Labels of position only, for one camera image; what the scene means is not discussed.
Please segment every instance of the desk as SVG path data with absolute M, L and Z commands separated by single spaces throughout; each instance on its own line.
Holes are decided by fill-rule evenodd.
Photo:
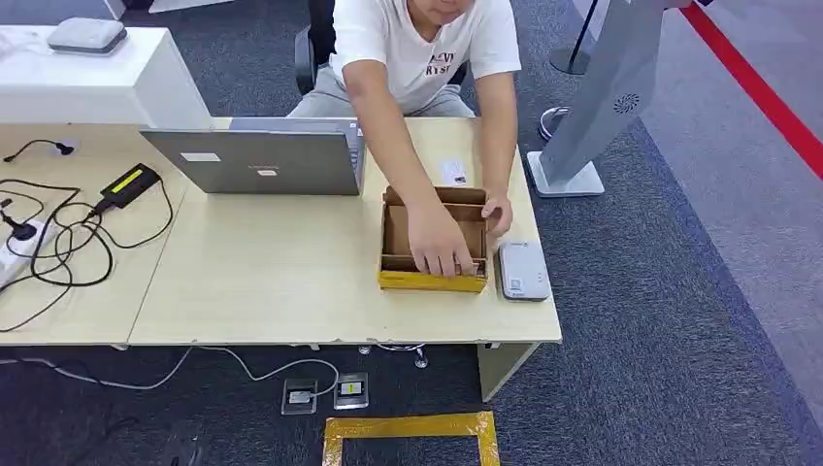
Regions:
M 69 156 L 50 153 L 50 146 L 30 147 L 14 163 L 0 162 L 0 180 L 21 179 L 35 183 L 76 186 L 82 189 L 79 200 L 90 204 L 100 200 L 99 191 L 140 160 L 160 173 L 169 198 L 178 209 L 183 191 L 188 187 L 182 175 L 146 142 L 134 126 L 116 125 L 0 125 L 0 153 L 13 153 L 32 139 L 79 140 L 77 151 Z M 28 193 L 47 202 L 51 212 L 66 193 L 25 188 L 3 183 L 0 189 Z M 21 219 L 33 214 L 36 206 L 5 193 L 14 204 L 9 214 Z M 67 212 L 79 216 L 81 212 Z M 151 236 L 165 223 L 168 208 L 159 186 L 128 207 L 106 213 L 104 226 L 121 242 L 132 243 Z M 7 238 L 10 228 L 0 224 L 0 238 Z M 127 343 L 146 288 L 166 236 L 136 250 L 114 250 L 115 270 L 109 279 L 90 288 L 75 288 L 54 308 L 31 323 L 11 333 L 0 334 L 2 345 L 123 345 Z M 38 261 L 43 269 L 53 259 Z M 92 280 L 105 271 L 106 255 L 100 247 L 89 245 L 69 262 L 79 281 Z M 64 273 L 53 279 L 66 280 Z M 6 328 L 45 307 L 63 288 L 34 280 L 14 285 L 0 295 L 0 327 Z
M 410 118 L 407 122 L 421 161 L 435 183 L 441 179 L 441 163 L 447 159 L 462 160 L 469 184 L 479 183 L 478 121 Z M 227 119 L 217 118 L 214 127 L 228 124 Z M 89 192 L 96 193 L 131 166 L 115 164 L 107 159 L 111 157 L 107 152 L 129 157 L 129 163 L 150 160 L 162 167 L 167 174 L 164 178 L 173 180 L 169 185 L 176 187 L 173 200 L 180 207 L 171 232 L 150 248 L 125 254 L 105 287 L 79 291 L 86 302 L 81 306 L 76 294 L 67 305 L 73 312 L 44 316 L 29 330 L 30 343 L 38 339 L 38 343 L 71 343 L 58 325 L 76 325 L 86 343 L 108 343 L 112 338 L 94 336 L 105 331 L 121 337 L 125 323 L 133 322 L 129 345 L 477 344 L 482 394 L 488 400 L 540 343 L 561 340 L 553 300 L 507 301 L 495 284 L 493 271 L 480 294 L 380 290 L 380 212 L 386 180 L 370 155 L 362 198 L 210 195 L 174 174 L 148 143 L 140 141 L 137 134 L 124 134 L 127 132 L 122 129 L 117 136 L 125 149 L 117 150 L 102 141 L 95 146 L 89 143 L 82 151 L 88 159 L 75 159 L 71 171 L 48 172 L 49 181 L 69 183 L 88 170 L 94 172 L 95 179 L 86 185 Z M 33 138 L 32 134 L 17 133 L 15 141 L 24 142 Z M 4 141 L 4 150 L 8 147 Z M 35 165 L 23 164 L 36 159 L 41 160 L 45 173 L 46 158 L 28 154 L 16 166 L 30 168 L 15 176 L 43 180 Z M 101 163 L 102 168 L 93 168 L 91 160 Z M 508 236 L 538 241 L 519 162 L 514 163 L 511 174 L 510 200 L 514 224 Z M 162 208 L 150 204 L 154 201 L 147 198 L 140 211 L 132 211 L 130 206 L 128 214 L 112 215 L 112 224 L 119 220 L 123 234 L 147 236 L 129 228 L 141 219 L 165 219 L 158 217 L 158 212 L 164 212 Z M 151 231 L 155 226 L 141 225 L 140 229 Z M 126 260 L 129 267 L 123 264 Z M 18 294 L 18 299 L 23 299 L 24 291 Z M 0 306 L 3 313 L 10 307 Z M 123 308 L 115 312 L 117 322 L 109 316 L 107 328 L 94 328 L 94 319 L 112 313 L 112 307 Z M 13 343 L 2 338 L 20 337 L 0 336 L 0 342 Z M 484 343 L 501 346 L 486 349 Z

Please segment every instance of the red stripe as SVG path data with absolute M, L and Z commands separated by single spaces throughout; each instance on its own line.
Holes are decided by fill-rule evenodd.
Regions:
M 766 118 L 782 133 L 809 168 L 823 179 L 823 143 L 757 74 L 702 8 L 693 2 L 680 11 Z

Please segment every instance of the yellow tape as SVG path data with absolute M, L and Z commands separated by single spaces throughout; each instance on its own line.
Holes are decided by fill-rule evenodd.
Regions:
M 137 169 L 134 173 L 128 176 L 125 180 L 120 182 L 117 186 L 112 188 L 112 193 L 117 194 L 121 189 L 125 188 L 129 183 L 135 181 L 137 177 L 143 174 L 143 170 Z
M 323 466 L 343 466 L 343 439 L 477 436 L 480 466 L 500 466 L 490 411 L 462 415 L 326 419 Z

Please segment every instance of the gray kiosk stand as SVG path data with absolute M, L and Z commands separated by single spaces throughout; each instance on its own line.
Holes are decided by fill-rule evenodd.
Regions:
M 543 151 L 526 154 L 540 197 L 603 194 L 592 160 L 645 109 L 654 91 L 663 13 L 691 0 L 611 0 L 588 71 Z

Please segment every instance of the speaker grille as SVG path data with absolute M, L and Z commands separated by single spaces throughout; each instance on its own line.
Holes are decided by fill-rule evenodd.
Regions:
M 614 101 L 612 108 L 616 114 L 625 115 L 633 112 L 640 102 L 641 97 L 638 94 L 623 94 Z

